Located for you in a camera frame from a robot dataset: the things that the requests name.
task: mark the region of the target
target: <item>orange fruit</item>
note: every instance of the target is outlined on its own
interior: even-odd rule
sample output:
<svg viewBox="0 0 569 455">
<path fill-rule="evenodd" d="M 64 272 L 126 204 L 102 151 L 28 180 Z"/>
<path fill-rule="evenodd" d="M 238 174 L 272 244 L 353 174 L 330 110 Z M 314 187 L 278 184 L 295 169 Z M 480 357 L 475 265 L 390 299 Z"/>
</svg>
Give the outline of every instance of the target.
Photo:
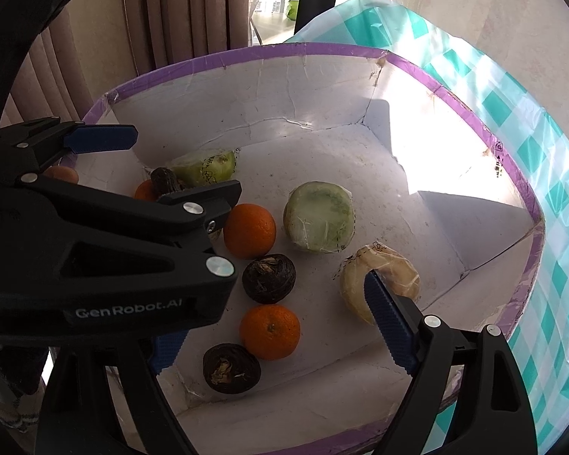
<svg viewBox="0 0 569 455">
<path fill-rule="evenodd" d="M 46 171 L 44 171 L 46 177 L 53 177 L 55 179 L 60 179 L 61 181 L 67 181 L 68 183 L 74 183 L 74 185 L 78 184 L 80 178 L 78 177 L 78 173 L 73 170 L 71 167 L 65 166 L 51 166 L 47 167 Z"/>
<path fill-rule="evenodd" d="M 291 355 L 301 336 L 295 313 L 279 304 L 249 309 L 240 322 L 240 340 L 259 359 L 274 361 Z"/>
<path fill-rule="evenodd" d="M 146 179 L 143 183 L 137 186 L 133 198 L 137 198 L 137 200 L 147 200 L 149 202 L 155 202 L 158 200 L 158 195 L 154 190 L 152 180 Z"/>
<path fill-rule="evenodd" d="M 252 260 L 265 255 L 276 241 L 276 222 L 266 209 L 239 204 L 223 227 L 223 241 L 232 255 Z"/>
</svg>

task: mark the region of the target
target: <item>beige wall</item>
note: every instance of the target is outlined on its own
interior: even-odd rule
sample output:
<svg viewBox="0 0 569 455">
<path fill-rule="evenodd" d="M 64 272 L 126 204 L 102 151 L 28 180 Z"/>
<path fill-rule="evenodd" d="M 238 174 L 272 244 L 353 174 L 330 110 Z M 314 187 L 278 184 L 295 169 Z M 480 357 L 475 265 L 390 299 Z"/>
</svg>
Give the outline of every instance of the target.
<svg viewBox="0 0 569 455">
<path fill-rule="evenodd" d="M 418 13 L 498 62 L 569 138 L 569 8 L 563 0 L 422 0 Z"/>
<path fill-rule="evenodd" d="M 93 100 L 137 76 L 123 0 L 72 0 L 71 30 Z"/>
</svg>

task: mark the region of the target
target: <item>teal and white checkered plastic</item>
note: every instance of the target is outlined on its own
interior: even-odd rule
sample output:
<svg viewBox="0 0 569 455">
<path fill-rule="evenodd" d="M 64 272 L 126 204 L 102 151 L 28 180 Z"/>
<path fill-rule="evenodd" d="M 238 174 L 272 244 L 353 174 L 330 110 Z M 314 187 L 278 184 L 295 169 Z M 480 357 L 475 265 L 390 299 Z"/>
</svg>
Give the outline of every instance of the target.
<svg viewBox="0 0 569 455">
<path fill-rule="evenodd" d="M 545 453 L 569 424 L 569 140 L 489 56 L 392 0 L 350 0 L 289 41 L 382 48 L 420 66 L 472 109 L 531 184 L 544 212 L 545 246 L 510 347 Z M 442 444 L 453 409 L 437 417 L 425 451 Z"/>
</svg>

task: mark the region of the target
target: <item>metal bolt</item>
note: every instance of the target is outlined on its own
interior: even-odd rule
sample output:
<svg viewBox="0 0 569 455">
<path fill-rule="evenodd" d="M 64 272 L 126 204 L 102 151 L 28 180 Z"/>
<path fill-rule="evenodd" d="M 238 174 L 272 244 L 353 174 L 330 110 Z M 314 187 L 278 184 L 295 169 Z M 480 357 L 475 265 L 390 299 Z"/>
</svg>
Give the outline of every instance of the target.
<svg viewBox="0 0 569 455">
<path fill-rule="evenodd" d="M 26 173 L 21 176 L 21 181 L 24 183 L 34 183 L 35 180 L 38 179 L 38 175 L 36 173 Z"/>
<path fill-rule="evenodd" d="M 441 324 L 440 318 L 435 317 L 434 315 L 428 315 L 423 319 L 423 322 L 430 328 L 438 328 Z"/>
<path fill-rule="evenodd" d="M 234 275 L 234 265 L 221 256 L 211 256 L 207 259 L 209 272 L 217 277 L 229 277 Z"/>
<path fill-rule="evenodd" d="M 185 202 L 183 204 L 183 209 L 192 214 L 200 215 L 204 212 L 201 205 L 195 204 L 194 202 Z"/>
<path fill-rule="evenodd" d="M 502 334 L 502 331 L 497 325 L 487 325 L 487 333 L 490 336 L 497 337 Z"/>
</svg>

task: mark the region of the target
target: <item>purple tape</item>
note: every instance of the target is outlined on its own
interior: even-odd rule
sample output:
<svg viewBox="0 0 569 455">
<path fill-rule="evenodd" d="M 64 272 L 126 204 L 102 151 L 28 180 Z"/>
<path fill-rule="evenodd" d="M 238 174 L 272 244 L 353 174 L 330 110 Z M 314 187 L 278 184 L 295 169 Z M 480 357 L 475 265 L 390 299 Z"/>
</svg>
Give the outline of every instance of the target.
<svg viewBox="0 0 569 455">
<path fill-rule="evenodd" d="M 310 55 L 331 55 L 331 56 L 358 56 L 371 59 L 385 58 L 390 64 L 400 68 L 413 76 L 420 83 L 424 84 L 435 96 L 443 100 L 462 120 L 483 140 L 485 145 L 490 148 L 494 155 L 499 155 L 504 170 L 510 176 L 514 186 L 518 189 L 528 212 L 531 214 L 536 228 L 533 234 L 533 243 L 530 254 L 525 265 L 525 270 L 517 285 L 511 300 L 505 305 L 499 320 L 498 326 L 506 337 L 510 337 L 520 316 L 528 302 L 533 279 L 539 264 L 539 257 L 544 244 L 544 223 L 542 212 L 535 198 L 535 194 L 527 179 L 520 172 L 516 162 L 510 157 L 484 123 L 466 105 L 464 105 L 451 91 L 446 89 L 440 82 L 435 80 L 419 66 L 405 60 L 404 58 L 390 53 L 389 51 L 378 48 L 365 48 L 354 45 L 330 44 L 330 43 L 291 43 L 281 45 L 270 45 L 262 47 L 242 48 L 239 50 L 225 51 L 223 53 L 211 54 L 208 56 L 194 58 L 174 65 L 165 66 L 155 71 L 149 72 L 140 77 L 134 78 L 116 87 L 100 98 L 91 110 L 84 117 L 88 124 L 95 124 L 108 110 L 109 106 L 119 103 L 128 97 L 146 91 L 154 86 L 160 85 L 177 78 L 186 77 L 194 73 L 207 70 L 235 65 L 253 60 L 266 60 L 271 58 L 284 58 L 289 56 L 310 56 Z M 371 440 L 381 436 L 388 425 L 390 419 L 367 424 L 355 430 L 344 431 L 334 436 L 329 436 L 312 443 L 300 445 L 298 447 L 286 448 L 284 450 L 272 451 L 263 455 L 334 455 L 342 451 L 361 448 L 369 444 Z"/>
</svg>

